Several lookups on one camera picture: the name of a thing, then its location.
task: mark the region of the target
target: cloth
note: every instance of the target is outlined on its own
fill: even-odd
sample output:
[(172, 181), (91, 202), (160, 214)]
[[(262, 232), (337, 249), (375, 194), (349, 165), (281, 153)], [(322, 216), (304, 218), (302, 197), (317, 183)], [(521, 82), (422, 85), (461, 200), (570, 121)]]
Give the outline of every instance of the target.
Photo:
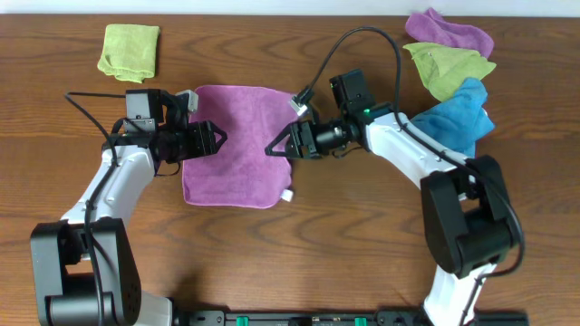
[(110, 24), (97, 67), (119, 81), (143, 82), (155, 76), (158, 26)]
[(419, 42), (475, 50), (486, 58), (493, 51), (493, 39), (483, 30), (472, 25), (447, 23), (433, 8), (425, 14), (412, 14), (405, 30)]
[(261, 87), (203, 86), (191, 121), (211, 120), (227, 133), (216, 155), (183, 162), (183, 196), (192, 205), (269, 208), (291, 184), (286, 158), (264, 149), (290, 122), (292, 94)]
[(411, 52), (423, 85), (439, 101), (450, 98), (466, 78), (481, 80), (496, 68), (475, 50), (435, 43), (411, 43), (403, 49)]
[(475, 157), (475, 141), (495, 125), (482, 108), (488, 99), (483, 83), (467, 78), (452, 98), (418, 114), (411, 123), (441, 145)]

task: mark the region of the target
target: white tag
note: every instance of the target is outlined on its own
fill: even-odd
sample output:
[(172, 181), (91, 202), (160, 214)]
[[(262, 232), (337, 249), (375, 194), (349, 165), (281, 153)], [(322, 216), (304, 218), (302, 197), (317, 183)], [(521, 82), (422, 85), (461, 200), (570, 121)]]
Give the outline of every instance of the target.
[(284, 199), (287, 202), (291, 202), (293, 196), (294, 196), (294, 191), (289, 190), (289, 189), (284, 189), (284, 191), (282, 192), (282, 195), (280, 195), (280, 198)]

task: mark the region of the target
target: white wall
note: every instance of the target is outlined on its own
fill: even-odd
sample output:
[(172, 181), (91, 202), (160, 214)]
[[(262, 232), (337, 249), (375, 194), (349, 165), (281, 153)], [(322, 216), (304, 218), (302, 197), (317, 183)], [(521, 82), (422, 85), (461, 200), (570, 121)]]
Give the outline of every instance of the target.
[(579, 17), (580, 0), (0, 0), (0, 13), (408, 15)]

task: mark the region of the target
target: green cloth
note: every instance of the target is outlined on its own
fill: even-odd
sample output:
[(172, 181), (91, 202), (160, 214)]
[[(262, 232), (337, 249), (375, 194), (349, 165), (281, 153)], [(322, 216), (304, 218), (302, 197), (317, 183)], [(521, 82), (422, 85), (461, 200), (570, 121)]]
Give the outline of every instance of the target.
[(110, 24), (97, 67), (120, 81), (143, 82), (155, 76), (158, 26)]
[(475, 50), (450, 48), (435, 43), (411, 43), (411, 52), (423, 86), (439, 101), (446, 101), (468, 77), (479, 80), (496, 68)]

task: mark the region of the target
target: crumpled purple cloth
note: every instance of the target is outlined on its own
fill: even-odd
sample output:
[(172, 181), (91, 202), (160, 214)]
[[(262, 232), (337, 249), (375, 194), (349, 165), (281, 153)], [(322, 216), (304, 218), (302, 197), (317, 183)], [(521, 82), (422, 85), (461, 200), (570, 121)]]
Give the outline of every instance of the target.
[(448, 23), (433, 8), (425, 14), (412, 14), (405, 29), (419, 42), (476, 50), (486, 58), (493, 51), (493, 39), (483, 30), (472, 25)]
[(262, 87), (202, 86), (190, 121), (211, 120), (227, 133), (216, 155), (183, 162), (183, 196), (191, 205), (269, 208), (292, 180), (286, 158), (264, 148), (297, 119), (292, 94)]

